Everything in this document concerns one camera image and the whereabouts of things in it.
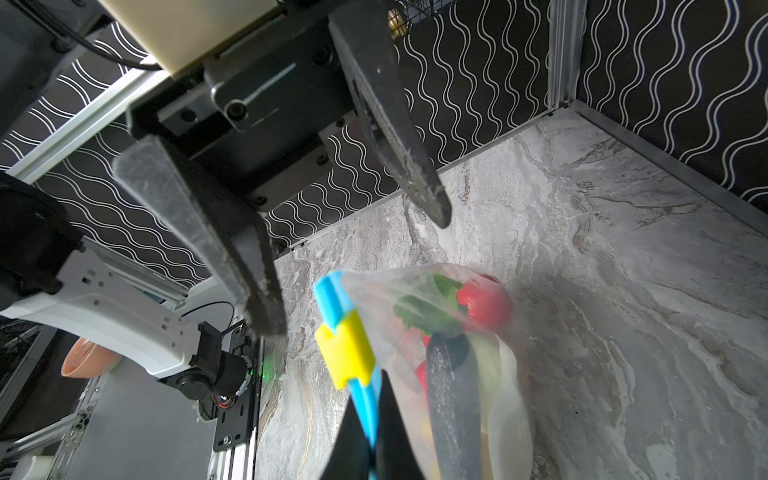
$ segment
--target yellow clip slider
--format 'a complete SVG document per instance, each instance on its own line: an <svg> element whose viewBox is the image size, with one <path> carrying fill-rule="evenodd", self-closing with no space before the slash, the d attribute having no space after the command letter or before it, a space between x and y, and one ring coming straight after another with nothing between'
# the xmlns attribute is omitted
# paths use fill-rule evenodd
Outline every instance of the yellow clip slider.
<svg viewBox="0 0 768 480"><path fill-rule="evenodd" d="M351 379L358 379L364 387L371 383L376 358L357 310L341 319L336 335L325 323L321 325L315 332L315 340L337 389L343 389Z"/></svg>

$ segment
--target marble tabletop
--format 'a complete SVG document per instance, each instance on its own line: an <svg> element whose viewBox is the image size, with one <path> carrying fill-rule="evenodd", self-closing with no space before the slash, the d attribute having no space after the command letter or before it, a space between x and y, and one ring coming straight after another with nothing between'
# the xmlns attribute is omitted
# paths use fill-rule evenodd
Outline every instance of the marble tabletop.
<svg viewBox="0 0 768 480"><path fill-rule="evenodd" d="M318 478L342 418L313 282L434 262L491 271L528 325L533 478L768 478L767 238L568 110L441 177L449 228L398 195L277 261L256 478Z"/></svg>

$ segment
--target plastic bag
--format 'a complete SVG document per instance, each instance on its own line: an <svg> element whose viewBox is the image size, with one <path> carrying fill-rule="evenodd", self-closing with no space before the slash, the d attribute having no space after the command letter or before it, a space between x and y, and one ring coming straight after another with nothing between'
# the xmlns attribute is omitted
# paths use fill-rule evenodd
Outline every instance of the plastic bag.
<svg viewBox="0 0 768 480"><path fill-rule="evenodd" d="M344 273L427 478L528 480L525 339L504 286L467 266Z"/></svg>

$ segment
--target wavy patterned wallpaper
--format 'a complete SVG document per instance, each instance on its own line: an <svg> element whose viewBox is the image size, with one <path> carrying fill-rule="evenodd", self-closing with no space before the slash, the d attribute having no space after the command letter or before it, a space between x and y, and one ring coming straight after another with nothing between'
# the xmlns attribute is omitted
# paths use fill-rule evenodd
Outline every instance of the wavy patterned wallpaper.
<svg viewBox="0 0 768 480"><path fill-rule="evenodd" d="M768 2L590 0L578 97L768 212Z"/></svg>
<svg viewBox="0 0 768 480"><path fill-rule="evenodd" d="M460 0L397 42L412 118L437 167L546 110L548 0ZM146 53L119 26L97 42L125 58ZM0 168L13 165L108 88L125 68L86 54L22 115L2 140ZM114 122L36 184L59 199L96 241L186 286L204 265L115 182L110 161L133 142ZM318 179L266 218L284 247L394 192L396 182L351 123L326 139L334 159Z"/></svg>

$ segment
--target red radish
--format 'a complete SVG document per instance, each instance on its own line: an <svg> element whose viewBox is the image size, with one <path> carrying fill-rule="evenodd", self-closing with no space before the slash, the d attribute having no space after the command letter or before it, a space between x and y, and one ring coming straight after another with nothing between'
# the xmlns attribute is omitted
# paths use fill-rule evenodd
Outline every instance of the red radish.
<svg viewBox="0 0 768 480"><path fill-rule="evenodd" d="M421 363L421 365L416 367L416 378L419 379L419 383L422 384L422 388L424 389L424 392L427 391L427 362L426 360Z"/></svg>
<svg viewBox="0 0 768 480"><path fill-rule="evenodd" d="M487 275L476 276L456 292L459 305L467 307L471 326L494 330L505 325L512 315L512 298L504 286Z"/></svg>

